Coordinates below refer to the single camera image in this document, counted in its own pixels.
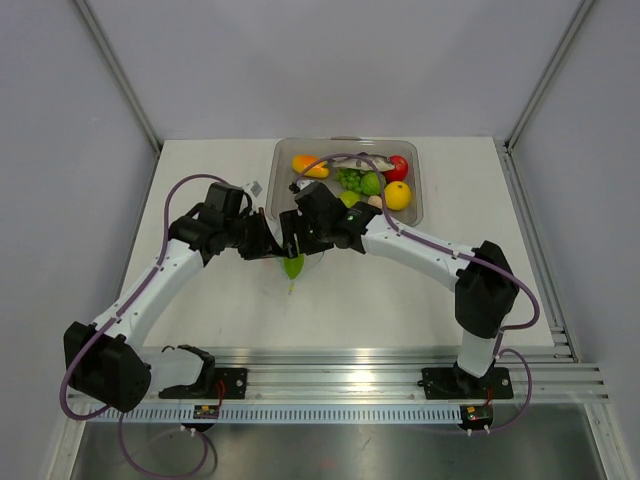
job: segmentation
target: orange fruit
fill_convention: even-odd
[[[389,210],[404,210],[411,202],[411,189],[404,182],[391,182],[384,189]]]

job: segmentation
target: green vegetable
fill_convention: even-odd
[[[380,195],[380,181],[375,172],[367,172],[360,181],[360,188],[365,195]]]
[[[284,273],[287,274],[289,280],[295,279],[304,267],[304,255],[300,254],[296,258],[283,258],[282,264],[284,266]]]

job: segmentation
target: tomato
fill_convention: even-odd
[[[407,159],[400,155],[392,155],[389,160],[396,166],[393,170],[384,172],[383,175],[387,182],[402,182],[409,173],[409,163]]]

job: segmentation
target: white table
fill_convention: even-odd
[[[491,138],[405,138],[418,149],[424,219],[417,226],[468,245],[499,244],[514,273],[532,286],[534,275]],[[169,189],[193,173],[218,175],[235,185],[257,180],[264,206],[277,140],[173,140],[164,145],[125,279],[125,288],[160,246],[162,207]],[[202,201],[206,180],[185,185],[171,218]],[[256,349],[452,347],[462,330],[453,294],[434,280],[393,262],[333,249],[289,295],[276,261],[246,262],[225,251],[192,279],[159,319],[145,345],[187,343]],[[531,318],[520,294],[508,323]],[[543,317],[505,345],[553,346]]]

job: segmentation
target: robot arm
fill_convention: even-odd
[[[296,194],[297,210],[280,215],[283,234],[280,247],[262,210],[240,211],[243,195],[240,188],[212,184],[205,202],[172,223],[165,258],[150,267],[159,271],[126,312],[117,317],[119,306],[131,300],[148,271],[93,323],[76,322],[69,327],[64,336],[67,367],[96,331],[116,318],[116,323],[79,362],[69,382],[71,387],[122,412],[135,408],[149,390],[185,395],[177,398],[205,398],[212,390],[214,357],[184,345],[160,354],[139,352],[173,297],[213,256],[229,247],[237,249],[243,259],[253,260],[273,256],[293,258],[298,253],[313,254],[336,246],[390,258],[425,273],[455,293],[455,316],[464,329],[454,367],[460,372],[459,383],[472,384],[491,368],[496,337],[518,294],[517,286],[468,260],[443,255],[396,234],[376,207],[359,202],[347,209],[318,182]],[[400,227],[418,234],[408,226]],[[480,248],[471,248],[428,238],[510,271],[497,245],[484,242]]]

